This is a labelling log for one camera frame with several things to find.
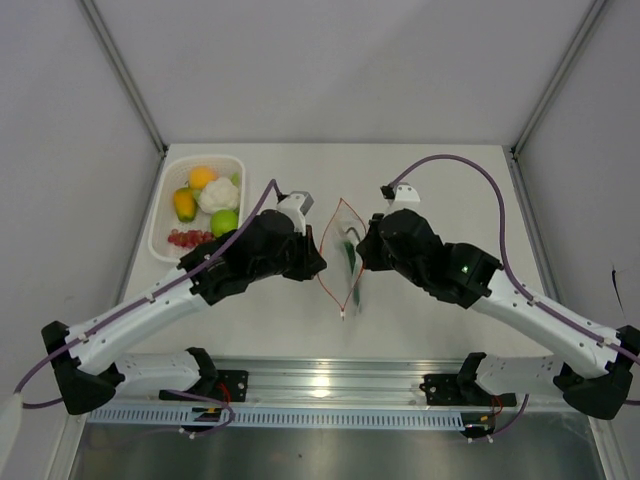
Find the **clear zip bag orange zipper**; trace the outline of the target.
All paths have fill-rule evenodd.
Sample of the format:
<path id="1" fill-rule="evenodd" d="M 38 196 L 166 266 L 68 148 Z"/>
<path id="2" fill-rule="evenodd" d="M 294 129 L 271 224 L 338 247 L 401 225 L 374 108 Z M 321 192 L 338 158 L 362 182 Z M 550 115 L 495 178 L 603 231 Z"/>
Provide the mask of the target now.
<path id="1" fill-rule="evenodd" d="M 327 268 L 317 275 L 323 291 L 338 308 L 341 321 L 362 312 L 363 260 L 356 251 L 366 234 L 366 225 L 344 199 L 339 202 L 321 237 L 319 253 Z"/>

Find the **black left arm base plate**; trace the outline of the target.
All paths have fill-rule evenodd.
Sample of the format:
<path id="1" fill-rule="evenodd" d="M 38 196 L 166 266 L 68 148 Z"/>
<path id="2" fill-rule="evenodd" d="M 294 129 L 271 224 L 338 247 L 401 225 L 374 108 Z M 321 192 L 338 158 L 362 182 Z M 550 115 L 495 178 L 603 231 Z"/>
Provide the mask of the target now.
<path id="1" fill-rule="evenodd" d="M 163 401 L 196 401 L 213 399 L 224 403 L 246 401 L 249 372 L 246 370 L 217 371 L 213 377 L 194 371 L 195 381 L 186 390 L 162 389 L 158 398 Z"/>

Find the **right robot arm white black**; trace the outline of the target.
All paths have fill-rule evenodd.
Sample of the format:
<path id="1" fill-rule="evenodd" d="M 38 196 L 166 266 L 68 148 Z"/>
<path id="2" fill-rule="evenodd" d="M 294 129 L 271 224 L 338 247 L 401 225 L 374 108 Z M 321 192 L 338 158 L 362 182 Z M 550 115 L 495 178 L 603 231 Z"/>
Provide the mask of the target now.
<path id="1" fill-rule="evenodd" d="M 501 321 L 549 352 L 521 358 L 471 353 L 457 374 L 425 376 L 420 387 L 428 404 L 481 406 L 502 397 L 512 406 L 516 395 L 534 394 L 611 420 L 627 401 L 637 329 L 597 326 L 565 308 L 553 314 L 554 302 L 525 295 L 497 258 L 468 243 L 442 242 L 409 209 L 374 215 L 356 251 L 365 269 L 395 271 L 436 300 Z"/>

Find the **white cauliflower with green leaves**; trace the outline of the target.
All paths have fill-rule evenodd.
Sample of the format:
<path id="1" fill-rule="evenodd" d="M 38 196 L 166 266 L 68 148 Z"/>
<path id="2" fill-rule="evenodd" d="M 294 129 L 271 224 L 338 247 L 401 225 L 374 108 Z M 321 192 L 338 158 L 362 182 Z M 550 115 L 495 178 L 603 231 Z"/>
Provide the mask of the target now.
<path id="1" fill-rule="evenodd" d="M 240 206 L 240 189 L 230 178 L 220 177 L 200 191 L 196 202 L 207 214 L 237 210 Z"/>

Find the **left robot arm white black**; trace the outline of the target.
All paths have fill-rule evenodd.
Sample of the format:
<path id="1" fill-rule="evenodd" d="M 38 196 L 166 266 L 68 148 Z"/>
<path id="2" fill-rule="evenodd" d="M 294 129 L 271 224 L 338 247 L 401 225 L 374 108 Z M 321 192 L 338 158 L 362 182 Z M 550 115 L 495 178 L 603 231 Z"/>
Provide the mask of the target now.
<path id="1" fill-rule="evenodd" d="M 130 348 L 254 282 L 311 280 L 325 267 L 302 210 L 279 206 L 199 245 L 138 299 L 75 326 L 50 323 L 42 337 L 67 412 L 89 413 L 116 397 L 221 399 L 219 373 L 205 349 L 132 354 Z"/>

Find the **green scallion stalks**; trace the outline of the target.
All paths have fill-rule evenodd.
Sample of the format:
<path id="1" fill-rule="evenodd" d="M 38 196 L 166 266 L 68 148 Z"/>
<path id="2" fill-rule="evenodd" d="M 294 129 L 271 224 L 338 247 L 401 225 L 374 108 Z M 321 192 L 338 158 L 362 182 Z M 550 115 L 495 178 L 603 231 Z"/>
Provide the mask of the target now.
<path id="1" fill-rule="evenodd" d="M 360 291 L 360 277 L 362 273 L 362 261 L 356 252 L 356 247 L 361 240 L 359 231 L 354 226 L 348 226 L 341 231 L 339 240 L 340 252 L 346 262 L 346 278 L 349 282 L 348 300 L 352 302 L 356 314 L 362 311 Z"/>

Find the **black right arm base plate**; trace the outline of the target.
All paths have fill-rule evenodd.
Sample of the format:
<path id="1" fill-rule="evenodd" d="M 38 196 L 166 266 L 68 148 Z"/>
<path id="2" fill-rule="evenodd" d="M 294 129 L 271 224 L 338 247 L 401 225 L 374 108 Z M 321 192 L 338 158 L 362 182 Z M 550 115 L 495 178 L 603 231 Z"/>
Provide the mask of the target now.
<path id="1" fill-rule="evenodd" d="M 480 388 L 474 380 L 460 374 L 426 374 L 419 389 L 430 406 L 515 407 L 513 393 L 495 396 Z"/>

